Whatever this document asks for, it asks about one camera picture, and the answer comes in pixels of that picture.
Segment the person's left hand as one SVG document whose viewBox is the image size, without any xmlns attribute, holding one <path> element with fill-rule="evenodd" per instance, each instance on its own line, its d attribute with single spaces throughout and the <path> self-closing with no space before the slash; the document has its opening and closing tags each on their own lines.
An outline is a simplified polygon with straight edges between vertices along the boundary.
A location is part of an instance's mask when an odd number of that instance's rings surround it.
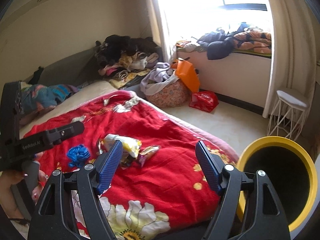
<svg viewBox="0 0 320 240">
<path fill-rule="evenodd" d="M 10 220 L 31 220 L 49 178 L 40 169 L 40 159 L 41 155 L 38 154 L 34 160 L 28 160 L 25 170 L 20 167 L 11 170 L 1 160 L 1 207 Z"/>
</svg>

